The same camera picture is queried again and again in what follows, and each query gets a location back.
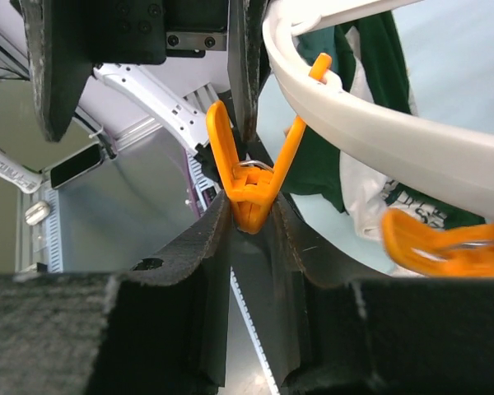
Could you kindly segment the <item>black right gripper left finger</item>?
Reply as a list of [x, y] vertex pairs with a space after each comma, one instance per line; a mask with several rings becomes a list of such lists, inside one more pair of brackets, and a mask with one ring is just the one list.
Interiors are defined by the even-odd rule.
[[231, 209], [113, 273], [0, 275], [0, 394], [215, 394], [225, 383]]

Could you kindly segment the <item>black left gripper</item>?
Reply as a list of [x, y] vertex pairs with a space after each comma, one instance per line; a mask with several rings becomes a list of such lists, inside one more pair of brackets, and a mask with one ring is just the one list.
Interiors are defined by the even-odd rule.
[[235, 120], [256, 136], [259, 95], [270, 74], [264, 0], [20, 1], [35, 113], [44, 138], [60, 142], [98, 63], [162, 64], [225, 51]]

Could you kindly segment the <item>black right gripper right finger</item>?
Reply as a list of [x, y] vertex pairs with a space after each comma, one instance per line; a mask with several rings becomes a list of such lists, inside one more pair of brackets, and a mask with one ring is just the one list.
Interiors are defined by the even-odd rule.
[[276, 202], [234, 271], [291, 394], [494, 394], [494, 280], [391, 277]]

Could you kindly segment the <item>white round clip hanger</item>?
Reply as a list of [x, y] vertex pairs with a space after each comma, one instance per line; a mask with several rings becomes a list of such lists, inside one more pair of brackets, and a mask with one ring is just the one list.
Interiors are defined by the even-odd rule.
[[289, 105], [351, 157], [418, 191], [494, 220], [494, 135], [361, 100], [328, 72], [321, 84], [295, 36], [406, 6], [405, 1], [272, 1], [263, 20], [270, 65]]

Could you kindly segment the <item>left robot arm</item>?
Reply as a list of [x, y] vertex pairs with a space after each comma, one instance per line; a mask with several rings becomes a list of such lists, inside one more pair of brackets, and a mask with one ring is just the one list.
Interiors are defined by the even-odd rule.
[[21, 1], [35, 113], [50, 142], [62, 140], [90, 77], [157, 119], [192, 154], [208, 141], [205, 116], [147, 73], [168, 57], [227, 54], [240, 138], [256, 129], [269, 67], [265, 1]]

